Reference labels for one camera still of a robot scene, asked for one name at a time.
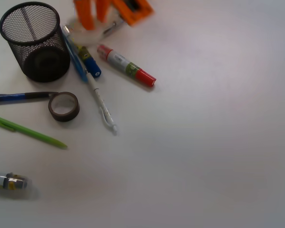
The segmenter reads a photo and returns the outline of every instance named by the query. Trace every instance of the blue pen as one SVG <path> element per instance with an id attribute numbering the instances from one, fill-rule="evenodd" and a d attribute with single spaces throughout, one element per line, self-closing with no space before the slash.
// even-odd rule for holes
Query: blue pen
<path id="1" fill-rule="evenodd" d="M 18 101 L 28 100 L 35 98 L 49 98 L 56 95 L 57 92 L 35 92 L 35 93 L 24 93 L 24 94 L 0 94 L 0 101 Z"/>
<path id="2" fill-rule="evenodd" d="M 73 52 L 73 56 L 79 56 L 80 60 L 84 63 L 85 68 L 87 71 L 93 76 L 93 77 L 99 77 L 101 75 L 101 69 L 89 53 L 86 47 L 79 46 L 73 42 L 73 40 L 70 37 L 70 30 L 67 25 L 62 26 L 62 33 L 65 36 L 65 39 L 67 40 L 67 44 L 69 45 L 69 49 Z M 87 82 L 87 78 L 82 77 L 83 81 Z"/>
<path id="3" fill-rule="evenodd" d="M 69 51 L 69 54 L 70 54 L 70 57 L 71 57 L 71 60 L 74 64 L 74 67 L 75 69 L 77 70 L 77 73 L 79 74 L 79 76 L 81 77 L 81 79 L 84 81 L 84 82 L 87 82 L 87 78 L 86 78 L 86 74 L 84 72 L 84 69 L 81 65 L 81 62 L 79 60 L 79 58 L 77 57 L 77 55 L 74 53 L 74 50 L 72 48 L 72 45 L 70 44 L 70 42 L 68 41 L 67 37 L 64 35 L 64 38 L 65 38 L 65 42 L 66 42 L 66 47 Z"/>

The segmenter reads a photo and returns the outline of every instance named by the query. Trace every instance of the orange object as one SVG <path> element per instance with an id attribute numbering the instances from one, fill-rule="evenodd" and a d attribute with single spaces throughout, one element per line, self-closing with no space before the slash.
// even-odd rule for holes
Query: orange object
<path id="1" fill-rule="evenodd" d="M 112 0 L 122 18 L 134 25 L 153 13 L 152 7 L 146 0 Z"/>
<path id="2" fill-rule="evenodd" d="M 97 19 L 104 23 L 106 14 L 111 5 L 111 0 L 96 0 Z"/>
<path id="3" fill-rule="evenodd" d="M 80 23 L 86 30 L 94 29 L 90 0 L 74 0 Z"/>
<path id="4" fill-rule="evenodd" d="M 121 17 L 130 25 L 134 25 L 153 13 L 147 0 L 95 0 L 97 19 L 105 22 L 110 4 L 119 11 Z M 93 30 L 91 0 L 74 0 L 79 21 L 86 30 Z"/>

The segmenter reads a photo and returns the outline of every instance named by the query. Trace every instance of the red cap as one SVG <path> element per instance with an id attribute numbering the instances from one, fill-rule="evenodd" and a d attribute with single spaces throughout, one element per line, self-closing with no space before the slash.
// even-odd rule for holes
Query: red cap
<path id="1" fill-rule="evenodd" d="M 149 75 L 147 72 L 145 72 L 142 69 L 139 69 L 135 75 L 135 78 L 139 81 L 141 81 L 142 83 L 145 83 L 147 86 L 149 87 L 153 87 L 156 78 L 152 77 L 151 75 Z"/>
<path id="2" fill-rule="evenodd" d="M 97 48 L 97 52 L 103 60 L 107 60 L 109 53 L 112 51 L 111 48 L 105 46 L 105 45 L 99 45 Z"/>

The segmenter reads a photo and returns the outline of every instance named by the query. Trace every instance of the pen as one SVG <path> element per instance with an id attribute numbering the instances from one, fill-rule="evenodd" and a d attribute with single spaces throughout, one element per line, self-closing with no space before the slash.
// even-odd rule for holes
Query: pen
<path id="1" fill-rule="evenodd" d="M 117 132 L 116 124 L 114 123 L 114 121 L 113 121 L 113 119 L 111 117 L 111 114 L 109 113 L 107 107 L 105 106 L 105 103 L 104 103 L 103 99 L 101 99 L 101 96 L 100 96 L 100 93 L 99 93 L 99 88 L 96 85 L 95 79 L 88 72 L 86 74 L 86 77 L 87 77 L 87 80 L 89 81 L 89 86 L 91 87 L 91 89 L 96 94 L 96 98 L 98 100 L 98 103 L 100 105 L 100 109 L 101 109 L 102 114 L 103 114 L 104 122 L 106 123 L 106 125 L 108 127 L 113 129 L 114 133 L 116 133 Z"/>
<path id="2" fill-rule="evenodd" d="M 44 141 L 46 143 L 49 143 L 51 145 L 54 145 L 54 146 L 57 146 L 60 148 L 67 148 L 67 145 L 65 145 L 64 143 L 62 143 L 56 139 L 53 139 L 53 138 L 48 137 L 44 134 L 35 132 L 29 128 L 23 127 L 21 125 L 18 125 L 16 123 L 13 123 L 11 121 L 8 121 L 8 120 L 2 119 L 2 118 L 0 118 L 0 127 L 4 128 L 6 130 L 9 130 L 11 132 L 17 131 L 17 132 L 26 134 L 28 136 L 35 138 L 35 139 L 39 139 L 41 141 Z"/>
<path id="3" fill-rule="evenodd" d="M 65 38 L 65 41 L 66 41 L 66 47 L 70 53 L 70 57 L 71 57 L 71 60 L 74 64 L 74 67 L 77 71 L 77 73 L 79 74 L 79 76 L 81 77 L 81 79 L 84 81 L 84 82 L 87 82 L 87 78 L 86 78 L 86 73 L 84 72 L 83 68 L 82 68 L 82 64 L 78 58 L 78 56 L 75 54 L 73 48 L 72 48 L 72 45 L 70 44 L 70 42 L 68 41 L 68 38 L 66 37 L 65 34 L 63 34 L 64 38 Z"/>
<path id="4" fill-rule="evenodd" d="M 35 98 L 49 98 L 56 95 L 57 92 L 34 92 L 24 94 L 0 94 L 0 101 L 17 101 L 17 100 L 28 100 Z"/>
<path id="5" fill-rule="evenodd" d="M 104 118 L 104 122 L 106 123 L 106 125 L 108 126 L 108 127 L 110 127 L 110 128 L 112 128 L 113 129 L 113 131 L 114 132 L 117 132 L 117 127 L 116 127 L 116 125 L 114 124 L 114 121 L 113 121 L 113 119 L 112 119 L 112 117 L 111 117 L 111 115 L 110 115 L 110 113 L 109 113 L 109 111 L 108 111 L 108 109 L 107 109 L 107 107 L 105 106 L 105 104 L 104 104 L 104 101 L 101 99 L 101 97 L 100 97 L 100 94 L 99 94 L 99 88 L 96 86 L 96 81 L 95 81 L 95 79 L 93 78 L 93 76 L 91 75 L 91 73 L 89 73 L 88 71 L 87 71 L 87 69 L 81 64 L 81 67 L 82 67 L 82 70 L 86 73 L 86 79 L 87 79 L 87 81 L 88 81 L 88 83 L 89 83 L 89 86 L 92 88 L 92 90 L 95 92 L 95 94 L 96 94 L 96 97 L 97 97 L 97 100 L 98 100 L 98 102 L 99 102 L 99 104 L 100 104 L 100 109 L 101 109 L 101 111 L 102 111 L 102 114 L 103 114 L 103 118 Z"/>

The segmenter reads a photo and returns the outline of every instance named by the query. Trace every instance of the mesh cup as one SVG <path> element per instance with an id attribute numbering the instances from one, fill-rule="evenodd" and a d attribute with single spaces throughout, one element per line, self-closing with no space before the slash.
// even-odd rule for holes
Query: mesh cup
<path id="1" fill-rule="evenodd" d="M 1 18 L 0 34 L 30 79 L 51 82 L 67 72 L 70 56 L 53 7 L 42 2 L 14 6 Z"/>

